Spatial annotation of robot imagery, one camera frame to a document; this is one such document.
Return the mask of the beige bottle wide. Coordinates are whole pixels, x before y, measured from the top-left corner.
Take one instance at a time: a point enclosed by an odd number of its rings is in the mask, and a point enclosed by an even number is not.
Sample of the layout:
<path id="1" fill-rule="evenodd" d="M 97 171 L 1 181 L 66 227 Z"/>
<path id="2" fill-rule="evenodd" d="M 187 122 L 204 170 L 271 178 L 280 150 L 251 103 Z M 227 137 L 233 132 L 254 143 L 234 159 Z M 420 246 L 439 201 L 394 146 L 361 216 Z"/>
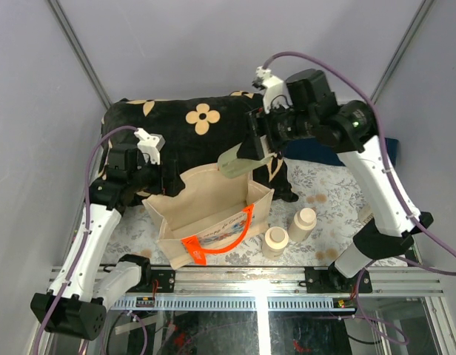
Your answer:
<path id="1" fill-rule="evenodd" d="M 287 231 L 281 227 L 273 226 L 266 230 L 263 238 L 262 253 L 271 260 L 281 257 L 289 242 Z"/>

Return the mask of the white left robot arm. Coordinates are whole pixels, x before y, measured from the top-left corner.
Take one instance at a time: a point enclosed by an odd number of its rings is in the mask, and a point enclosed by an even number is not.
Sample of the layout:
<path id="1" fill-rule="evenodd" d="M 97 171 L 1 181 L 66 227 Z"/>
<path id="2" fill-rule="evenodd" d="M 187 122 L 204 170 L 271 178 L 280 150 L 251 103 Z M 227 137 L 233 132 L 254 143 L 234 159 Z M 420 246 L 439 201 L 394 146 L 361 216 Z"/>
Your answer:
<path id="1" fill-rule="evenodd" d="M 134 254 L 123 255 L 107 276 L 96 279 L 109 238 L 136 192 L 174 196 L 183 189 L 176 164 L 163 162 L 160 151 L 146 143 L 109 150 L 107 178 L 86 186 L 81 225 L 64 265 L 47 291 L 31 300 L 39 335 L 94 340 L 107 312 L 128 291 L 166 290 L 167 282 L 152 272 L 150 259 Z"/>

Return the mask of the pale green bottle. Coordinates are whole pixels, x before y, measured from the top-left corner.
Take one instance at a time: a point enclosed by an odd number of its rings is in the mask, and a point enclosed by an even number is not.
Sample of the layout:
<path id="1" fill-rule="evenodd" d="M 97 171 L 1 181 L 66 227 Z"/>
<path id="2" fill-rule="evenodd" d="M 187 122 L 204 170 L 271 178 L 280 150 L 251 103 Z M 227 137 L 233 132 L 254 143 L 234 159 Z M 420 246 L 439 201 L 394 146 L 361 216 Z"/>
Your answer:
<path id="1" fill-rule="evenodd" d="M 246 158 L 238 158 L 237 153 L 241 144 L 222 153 L 217 161 L 217 167 L 220 173 L 226 178 L 236 178 L 238 176 L 249 173 L 263 165 L 266 165 L 274 156 L 273 153 L 268 154 L 261 160 L 251 160 Z"/>

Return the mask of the beige bottle tall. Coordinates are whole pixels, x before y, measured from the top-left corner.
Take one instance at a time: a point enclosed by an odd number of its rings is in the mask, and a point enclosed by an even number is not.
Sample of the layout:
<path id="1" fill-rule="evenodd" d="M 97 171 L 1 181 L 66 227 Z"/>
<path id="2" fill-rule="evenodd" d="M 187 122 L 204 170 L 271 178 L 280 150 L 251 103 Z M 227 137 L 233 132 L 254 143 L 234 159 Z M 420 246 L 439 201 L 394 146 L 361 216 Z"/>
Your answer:
<path id="1" fill-rule="evenodd" d="M 311 208 L 303 208 L 295 213 L 288 228 L 288 235 L 292 242 L 300 243 L 306 240 L 317 224 L 316 212 Z"/>

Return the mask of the beige canvas bag orange handles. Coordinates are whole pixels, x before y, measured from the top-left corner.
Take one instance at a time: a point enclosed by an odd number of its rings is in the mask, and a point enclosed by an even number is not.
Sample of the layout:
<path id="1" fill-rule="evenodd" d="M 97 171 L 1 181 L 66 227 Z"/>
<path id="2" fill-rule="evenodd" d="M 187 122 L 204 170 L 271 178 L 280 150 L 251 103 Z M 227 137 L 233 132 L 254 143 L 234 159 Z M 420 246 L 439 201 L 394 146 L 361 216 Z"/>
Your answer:
<path id="1" fill-rule="evenodd" d="M 151 195 L 143 202 L 172 268 L 204 266 L 208 256 L 232 251 L 268 229 L 274 191 L 250 174 L 228 178 L 208 164 L 182 173 L 181 179 L 185 187 L 177 196 Z"/>

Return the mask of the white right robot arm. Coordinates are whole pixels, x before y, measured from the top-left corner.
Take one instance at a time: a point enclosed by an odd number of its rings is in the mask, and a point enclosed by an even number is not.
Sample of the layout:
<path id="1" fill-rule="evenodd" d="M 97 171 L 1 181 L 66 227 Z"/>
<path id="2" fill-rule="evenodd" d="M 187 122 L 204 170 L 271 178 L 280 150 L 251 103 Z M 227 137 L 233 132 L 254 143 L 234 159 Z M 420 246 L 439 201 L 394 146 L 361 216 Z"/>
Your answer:
<path id="1" fill-rule="evenodd" d="M 263 93 L 263 106 L 248 114 L 247 139 L 239 158 L 266 163 L 290 141 L 314 138 L 329 147 L 358 182 L 373 218 L 328 267 L 327 282 L 336 291 L 353 286 L 361 269 L 376 260 L 398 257 L 414 244 L 414 235 L 432 224 L 396 177 L 379 137 L 372 107 L 353 100 L 338 104 L 325 73 L 307 69 L 286 81 L 258 67 L 252 85 Z"/>

